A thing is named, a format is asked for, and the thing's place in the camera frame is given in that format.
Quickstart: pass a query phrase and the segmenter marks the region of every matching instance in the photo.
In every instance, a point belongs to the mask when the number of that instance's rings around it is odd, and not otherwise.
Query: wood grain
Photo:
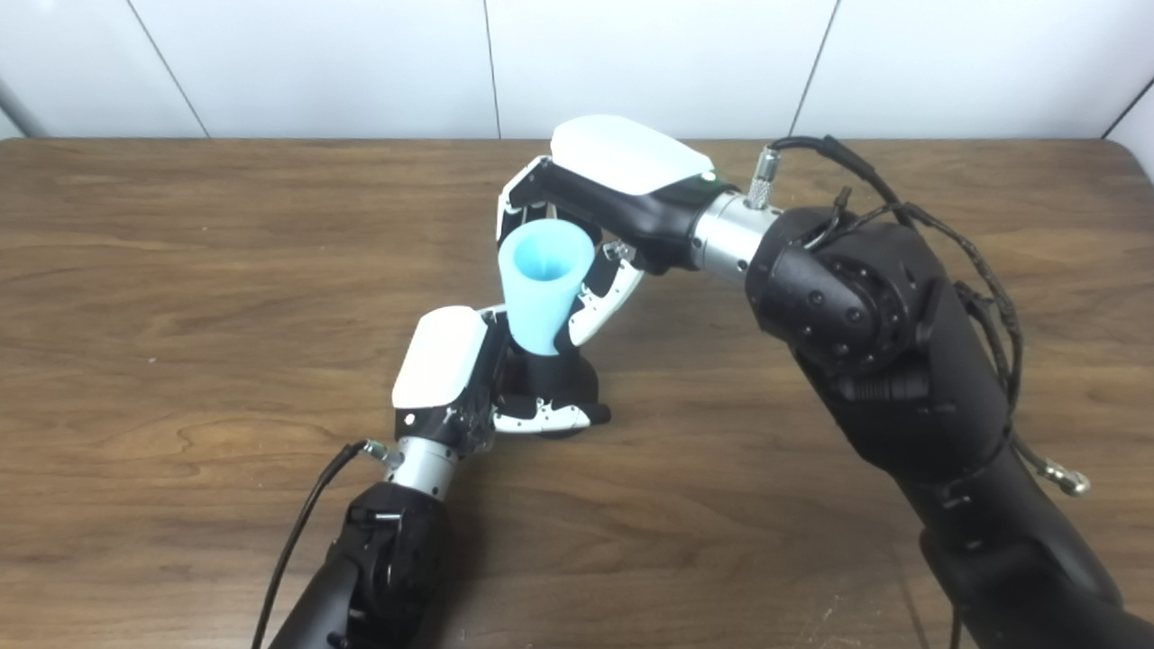
[[[759,143],[702,142],[744,178]],[[1154,618],[1154,191],[1106,142],[861,142],[973,236],[1028,335],[1020,430],[1094,479],[1049,490]],[[243,646],[338,446],[391,435],[425,312],[499,301],[494,200],[540,142],[0,144],[0,642]],[[775,202],[846,174],[790,154]],[[872,202],[857,187],[855,204]],[[964,258],[935,239],[961,277]],[[427,647],[942,647],[949,610],[887,478],[742,296],[643,282],[587,348],[614,422],[458,471]],[[319,566],[325,494],[273,628]]]

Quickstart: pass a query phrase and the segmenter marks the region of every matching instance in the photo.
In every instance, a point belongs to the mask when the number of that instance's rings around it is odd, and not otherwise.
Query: cable connector
[[[376,440],[365,440],[365,446],[361,447],[361,453],[372,456],[377,462],[384,464],[390,469],[396,469],[405,461],[405,454],[390,450],[389,447]]]
[[[833,214],[840,219],[841,215],[846,212],[846,208],[849,207],[849,194],[854,191],[853,187],[848,185],[841,188],[838,193],[838,197],[833,199]]]
[[[778,174],[778,161],[781,154],[772,147],[762,149],[757,157],[757,166],[754,167],[754,179],[749,184],[749,194],[745,195],[745,207],[755,210],[764,210],[770,207],[770,192],[773,191],[773,178]]]
[[[1078,498],[1089,493],[1089,478],[1085,473],[1066,469],[1052,460],[1047,458],[1046,463],[1037,468],[1037,475],[1058,485],[1066,495]]]

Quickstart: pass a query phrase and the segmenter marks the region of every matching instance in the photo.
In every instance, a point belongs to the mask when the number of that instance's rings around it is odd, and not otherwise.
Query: metal cylinder
[[[752,210],[763,210],[770,207],[770,192],[773,191],[773,177],[778,173],[778,161],[780,154],[777,149],[766,146],[757,157],[757,166],[754,167],[754,179],[749,182],[749,194],[745,196],[745,207]]]
[[[457,468],[456,452],[418,437],[400,438],[397,450],[404,454],[404,460],[385,475],[385,479],[443,501]]]
[[[774,209],[747,207],[737,192],[719,195],[694,224],[694,266],[744,286],[754,253],[777,215]]]

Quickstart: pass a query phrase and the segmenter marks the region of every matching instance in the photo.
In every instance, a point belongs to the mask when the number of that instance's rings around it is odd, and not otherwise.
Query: silver metal connector
[[[745,207],[737,192],[719,194],[694,224],[690,262],[695,268],[744,286],[754,255],[778,214],[772,208]]]
[[[452,472],[460,458],[448,446],[417,437],[400,438],[397,449],[389,455],[398,456],[400,462],[390,467],[384,476],[385,480],[427,493],[441,501],[449,492]]]
[[[779,159],[780,154],[777,149],[771,149],[769,146],[762,149],[762,155],[757,156],[757,166],[754,167],[754,179],[749,182],[747,208],[763,210],[770,207],[770,192],[773,191],[773,177],[778,173]]]
[[[365,448],[362,448],[361,452],[384,464],[389,469],[396,469],[397,467],[400,467],[402,462],[405,461],[405,456],[402,453],[390,450],[389,447],[375,440],[368,440],[365,442]]]
[[[601,251],[605,253],[605,256],[612,259],[613,261],[632,262],[637,256],[637,248],[620,239],[616,241],[609,241],[608,244],[601,246]]]
[[[1066,495],[1079,497],[1089,492],[1089,478],[1079,471],[1066,469],[1052,460],[1037,470],[1037,475],[1058,485]]]

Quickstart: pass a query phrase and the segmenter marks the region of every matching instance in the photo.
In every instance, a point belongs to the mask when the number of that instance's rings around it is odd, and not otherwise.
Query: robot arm
[[[630,141],[602,120],[575,120],[582,124],[559,128],[557,139],[605,128]],[[646,137],[632,140],[681,155]],[[991,367],[964,286],[907,226],[939,222],[899,203],[872,167],[829,137],[787,146],[811,144],[870,181],[899,223],[846,211],[846,193],[829,208],[773,209],[774,147],[743,195],[707,162],[689,164],[688,154],[668,164],[587,136],[593,144],[574,156],[572,142],[557,139],[554,157],[511,185],[508,207],[552,203],[560,216],[617,236],[651,274],[705,270],[740,286],[854,449],[908,498],[926,524],[923,553],[980,647],[1154,647],[1154,627],[1122,610],[1109,574],[1014,453],[1016,388]],[[660,180],[619,182],[598,172],[621,159],[653,167],[632,177]],[[1088,487],[1052,462],[1037,469],[1066,493]]]
[[[827,208],[772,208],[779,151],[794,147],[869,181],[899,223],[871,221],[881,210],[848,212],[847,192]],[[942,224],[900,203],[864,161],[829,137],[779,141],[742,194],[680,142],[594,115],[559,127],[553,155],[504,188],[497,241],[549,206],[594,244],[602,231],[617,237],[601,246],[554,340],[561,353],[519,350],[500,307],[421,320],[394,390],[398,447],[374,454],[385,480],[352,502],[272,647],[410,644],[451,540],[443,499],[457,463],[496,432],[571,433],[608,420],[592,368],[565,352],[643,274],[670,268],[740,288],[759,328],[789,345],[854,449],[894,478],[924,523],[923,554],[979,647],[1154,647],[1154,626],[1123,611],[1109,574],[1014,453],[1017,388],[1004,359],[991,367],[969,322],[975,298],[909,226]],[[559,388],[557,374],[583,376],[583,389]],[[1039,461],[1039,471],[1067,493],[1087,487],[1057,464]]]

